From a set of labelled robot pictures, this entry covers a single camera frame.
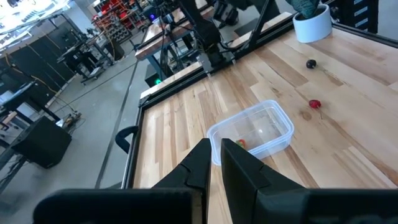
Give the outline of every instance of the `workshop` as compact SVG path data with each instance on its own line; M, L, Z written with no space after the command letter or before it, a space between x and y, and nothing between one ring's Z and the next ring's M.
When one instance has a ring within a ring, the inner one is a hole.
M0 224L396 223L397 10L3 0Z

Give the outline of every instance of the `black box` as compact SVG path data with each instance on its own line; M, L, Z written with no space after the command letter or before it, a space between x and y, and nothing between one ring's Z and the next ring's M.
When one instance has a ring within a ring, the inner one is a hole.
M12 143L12 149L43 168L57 165L72 137L53 121L43 116L33 122Z

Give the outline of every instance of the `workbench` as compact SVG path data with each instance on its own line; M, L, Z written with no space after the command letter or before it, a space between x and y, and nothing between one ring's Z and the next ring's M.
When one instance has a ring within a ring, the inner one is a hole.
M196 4L197 8L201 9L207 5L207 2L205 0L196 0ZM213 16L213 11L214 8L210 6L202 10L200 14L203 16L203 18L209 19ZM174 10L172 14L174 16L174 22L177 24L185 18L185 15L182 13L181 9ZM174 41L188 35L190 33L190 29L192 28L192 24L189 21L185 21L182 24L178 25L178 27L172 29ZM156 26L155 24L150 25L141 43L144 46L136 51L135 54L135 57L138 60L148 59L149 63L153 66L153 68L159 75L171 73L162 71L159 62L154 57L154 54L160 51L162 46L163 48L166 48L170 44L172 44L172 40L169 35L161 35L157 38L157 36L159 36L159 34L161 33L162 29L160 27Z
M305 66L310 58L315 69ZM212 125L276 100L294 136L262 162L305 187L395 189L397 58L397 49L339 29L312 44L297 42L291 30L144 110L133 187L150 188L165 177ZM309 107L311 99L322 107ZM213 164L208 223L231 223L221 167Z

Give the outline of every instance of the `clear plastic container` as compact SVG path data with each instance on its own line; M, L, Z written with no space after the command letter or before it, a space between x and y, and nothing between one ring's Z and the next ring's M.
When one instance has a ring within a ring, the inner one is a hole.
M245 150L263 159L285 149L292 139L294 126L274 100L266 100L213 125L207 131L211 142L211 160L221 165L221 140L243 139Z

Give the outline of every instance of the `white flower pot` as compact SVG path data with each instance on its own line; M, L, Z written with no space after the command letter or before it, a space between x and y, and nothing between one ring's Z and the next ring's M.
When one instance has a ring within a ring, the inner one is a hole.
M293 17L294 30L297 40L301 43L311 43L327 37L331 33L330 8L320 4L318 10L323 10L317 16L303 19L301 13Z

